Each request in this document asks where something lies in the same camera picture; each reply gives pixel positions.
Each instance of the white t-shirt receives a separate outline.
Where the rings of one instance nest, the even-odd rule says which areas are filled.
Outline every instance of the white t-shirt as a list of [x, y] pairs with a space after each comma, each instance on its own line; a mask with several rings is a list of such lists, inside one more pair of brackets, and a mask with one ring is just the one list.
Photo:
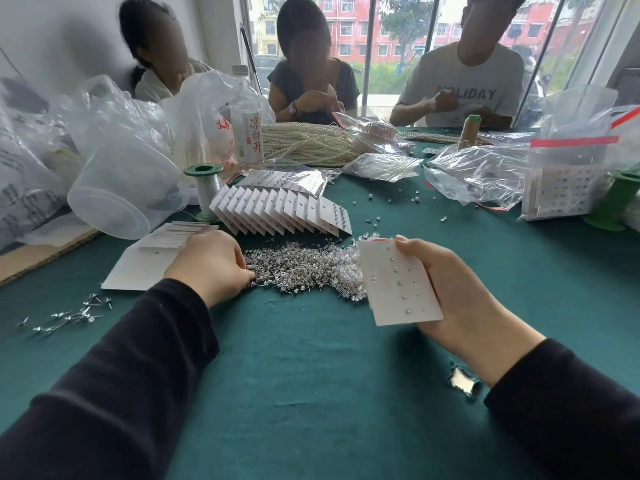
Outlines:
[[515, 116], [522, 97], [524, 63], [516, 52], [498, 44], [489, 60], [468, 67], [458, 58], [458, 42], [427, 52], [413, 69], [400, 104], [417, 104], [444, 89], [455, 92], [460, 108], [428, 114], [427, 126], [460, 127], [466, 114], [485, 106], [500, 116]]
[[[197, 59], [189, 59], [187, 72], [184, 75], [186, 79], [190, 75], [208, 72], [211, 67]], [[135, 97], [139, 101], [160, 103], [163, 99], [173, 96], [172, 92], [164, 85], [153, 69], [149, 68], [142, 74], [142, 79], [136, 85], [134, 90]]]

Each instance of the table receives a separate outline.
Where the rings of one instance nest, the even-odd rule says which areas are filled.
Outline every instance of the table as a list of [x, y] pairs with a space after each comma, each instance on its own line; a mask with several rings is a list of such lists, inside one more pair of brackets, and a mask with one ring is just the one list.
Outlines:
[[[409, 201], [416, 191], [418, 204]], [[640, 393], [637, 233], [606, 233], [580, 219], [519, 223], [516, 210], [462, 207], [421, 177], [388, 184], [342, 176], [326, 196], [346, 206], [357, 235], [373, 231], [365, 219], [380, 216], [383, 236], [452, 248], [505, 306]], [[283, 242], [265, 240], [239, 239], [245, 248]], [[112, 312], [49, 338], [16, 323], [76, 309], [129, 244], [98, 237], [0, 289], [0, 428], [138, 294], [107, 293]], [[545, 477], [492, 422], [482, 397], [469, 403], [446, 386], [448, 353], [412, 326], [375, 327], [366, 303], [329, 289], [281, 295], [256, 288], [215, 314], [222, 352], [205, 371], [169, 479]]]

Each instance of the clear plastic cup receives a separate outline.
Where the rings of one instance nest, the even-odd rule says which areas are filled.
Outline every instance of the clear plastic cup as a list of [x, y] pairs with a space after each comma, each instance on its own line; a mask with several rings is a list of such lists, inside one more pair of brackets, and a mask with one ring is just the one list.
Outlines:
[[189, 202], [189, 184], [171, 160], [139, 141], [111, 140], [87, 161], [68, 193], [87, 224], [141, 239]]

